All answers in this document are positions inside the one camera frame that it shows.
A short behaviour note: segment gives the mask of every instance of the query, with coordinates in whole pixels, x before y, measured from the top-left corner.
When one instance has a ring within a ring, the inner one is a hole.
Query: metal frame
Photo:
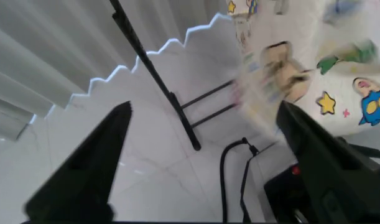
[[[204,123],[205,121],[208,121],[215,116],[218,116],[221,113],[224,113],[225,111],[228,111],[229,109],[233,108],[235,105],[228,105],[222,109],[220,109],[217,112],[214,112],[213,114],[193,123],[190,124],[188,121],[183,109],[206,98],[207,96],[210,96],[211,94],[223,89],[224,87],[229,86],[233,83],[233,81],[226,82],[222,84],[221,86],[218,86],[217,88],[195,98],[194,100],[185,103],[184,105],[180,105],[180,103],[177,100],[177,97],[174,93],[168,90],[166,87],[164,81],[162,81],[161,77],[159,76],[158,72],[156,71],[154,65],[152,64],[151,60],[148,58],[146,51],[142,48],[142,44],[137,37],[131,23],[129,22],[129,19],[127,18],[125,12],[123,11],[122,6],[120,5],[118,0],[110,0],[111,4],[113,5],[115,9],[115,13],[113,14],[113,19],[115,20],[115,23],[118,25],[118,27],[121,29],[122,33],[125,35],[127,40],[129,41],[130,45],[134,49],[134,51],[138,54],[141,61],[144,63],[144,66],[147,68],[148,72],[151,74],[151,76],[154,78],[155,82],[158,84],[159,88],[162,90],[163,94],[166,96],[166,98],[169,100],[170,104],[173,106],[174,110],[176,111],[177,115],[180,118],[180,121],[183,124],[184,130],[187,133],[188,137],[190,138],[191,144],[194,148],[194,150],[199,151],[201,149],[201,144],[198,141],[193,128],[197,127],[198,125]]]

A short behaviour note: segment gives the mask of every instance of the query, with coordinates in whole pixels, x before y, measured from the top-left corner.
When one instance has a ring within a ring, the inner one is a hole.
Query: curtain
[[[226,12],[225,0],[120,3],[146,51],[184,43],[188,28]],[[15,140],[36,117],[88,94],[92,79],[133,68],[137,55],[113,12],[108,0],[0,0],[0,138]]]

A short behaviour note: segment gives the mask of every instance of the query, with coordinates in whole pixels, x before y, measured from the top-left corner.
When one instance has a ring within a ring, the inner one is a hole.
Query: green cartoon character
[[[367,40],[360,46],[351,44],[330,56],[324,57],[317,64],[317,68],[321,68],[321,75],[324,75],[339,62],[369,63],[376,55],[376,46],[372,41]]]

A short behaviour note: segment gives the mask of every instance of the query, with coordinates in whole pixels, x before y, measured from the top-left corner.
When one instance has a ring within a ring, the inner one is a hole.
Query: white tile floor
[[[234,27],[218,19],[211,29],[188,36],[186,48],[171,43],[150,55],[168,88],[180,102],[231,79],[238,67]],[[232,102],[230,88],[185,110],[194,122]],[[169,102],[140,63],[131,73],[121,69],[109,83],[96,82],[90,97],[74,97],[67,109],[56,107],[37,119],[17,143],[0,141],[0,223],[25,220],[22,206],[116,105],[131,101],[133,116],[110,196],[116,220],[220,222],[219,161],[223,148],[247,137],[258,148],[270,144],[231,109],[196,128],[202,149],[195,152]],[[239,222],[241,179],[246,147],[228,154],[226,188],[229,221]],[[263,180],[285,169],[294,157],[273,147],[257,162]]]

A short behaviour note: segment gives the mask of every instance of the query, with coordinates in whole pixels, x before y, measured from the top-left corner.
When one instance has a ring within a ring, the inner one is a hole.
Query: cable
[[[241,140],[237,140],[235,142],[232,142],[228,146],[225,147],[223,150],[223,153],[220,157],[220,188],[221,188],[221,205],[223,207],[223,223],[227,223],[228,221],[228,209],[227,209],[227,200],[226,200],[226,185],[225,185],[225,160],[227,153],[230,149],[239,146],[241,144],[247,144],[249,145],[249,150],[252,152],[253,157],[260,154],[261,152],[265,151],[266,149],[270,148],[271,146],[275,145],[277,142],[273,142],[272,144],[268,145],[261,151],[258,151],[256,147],[251,145],[246,138],[242,138]]]

